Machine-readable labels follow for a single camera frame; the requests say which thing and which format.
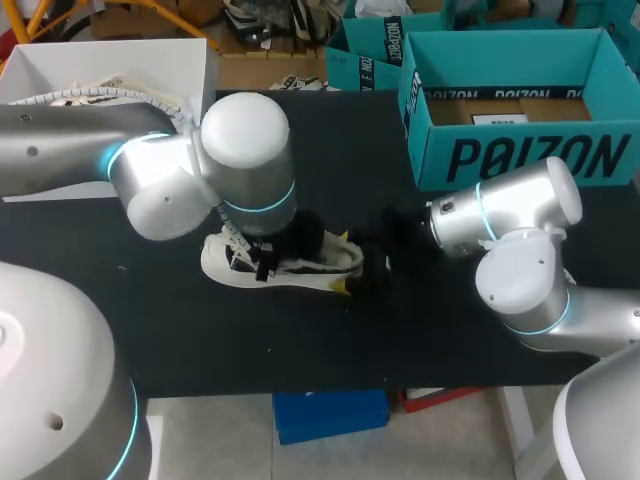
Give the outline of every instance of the shoebox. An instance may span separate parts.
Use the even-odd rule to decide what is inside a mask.
[[[340,90],[397,90],[402,69],[396,65],[355,55],[340,28],[325,48],[329,85]]]
[[[640,86],[602,30],[409,33],[398,106],[421,190],[548,156],[625,185],[640,163]]]
[[[217,55],[201,38],[18,45],[0,77],[0,103],[117,77],[123,88],[187,107],[199,123],[215,100],[217,71]],[[111,184],[93,182],[5,201],[113,196]]]
[[[640,3],[636,0],[606,2],[600,25],[609,32],[629,68],[640,73]]]
[[[281,445],[384,427],[389,403],[382,390],[273,395]]]
[[[344,29],[349,51],[392,65],[402,65],[404,36],[408,32],[453,28],[453,0],[408,0],[414,14],[403,17],[357,18],[356,0],[349,0]]]

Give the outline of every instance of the gray floor tile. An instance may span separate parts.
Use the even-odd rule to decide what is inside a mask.
[[[150,400],[164,416],[158,480],[269,480],[271,395]]]
[[[524,388],[524,396],[527,399],[534,431],[538,432],[553,415],[553,408],[562,388],[561,385]],[[559,463],[553,467],[544,480],[566,480]]]
[[[273,480],[512,480],[495,392],[477,393],[383,429],[273,446]]]

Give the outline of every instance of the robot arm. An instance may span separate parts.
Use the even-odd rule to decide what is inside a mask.
[[[214,207],[241,238],[279,232],[296,211],[288,120],[257,93],[219,100],[182,133],[145,103],[2,105],[0,120],[0,196],[110,181],[134,229],[158,241],[195,229]]]
[[[640,339],[640,292],[579,287],[562,263],[565,228],[582,202],[559,158],[435,200],[431,232],[451,257],[489,249],[476,287],[530,348],[607,356]]]

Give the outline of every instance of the sneaker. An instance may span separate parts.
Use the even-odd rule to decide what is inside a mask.
[[[303,287],[336,291],[347,277],[358,275],[363,263],[362,250],[345,238],[324,231],[320,253],[315,261],[283,259],[266,281],[257,280],[258,263],[240,246],[226,226],[205,240],[200,264],[202,271],[218,283],[236,288]]]

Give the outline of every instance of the cardboard box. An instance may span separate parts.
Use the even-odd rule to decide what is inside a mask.
[[[595,28],[600,25],[605,0],[568,0],[560,23],[569,28]]]
[[[582,186],[625,185],[640,165],[640,86],[601,30],[409,33],[398,106],[421,190],[548,156]]]
[[[530,14],[531,2],[529,0],[497,0],[493,9],[472,15],[469,23],[474,25],[479,22],[506,22],[528,18]]]
[[[0,103],[119,76],[175,99],[200,123],[215,100],[217,75],[217,55],[202,38],[33,43],[16,46],[9,57],[0,77]],[[115,196],[111,184],[94,182],[5,201],[106,196]]]
[[[178,0],[180,16],[198,28],[215,19],[223,7],[222,0]]]
[[[357,18],[356,0],[349,0],[344,14],[344,29],[349,51],[392,65],[402,65],[404,36],[408,32],[449,30],[453,27],[453,0],[413,0],[416,13],[407,17]]]
[[[325,48],[329,85],[340,90],[396,90],[401,68],[349,52],[341,28]]]
[[[175,0],[158,0],[173,13],[178,13]],[[101,12],[91,15],[91,36],[97,39],[117,37],[154,37],[176,30],[169,20],[150,8],[139,5],[107,4]]]
[[[636,0],[608,1],[599,23],[609,32],[629,68],[640,73],[640,4]]]

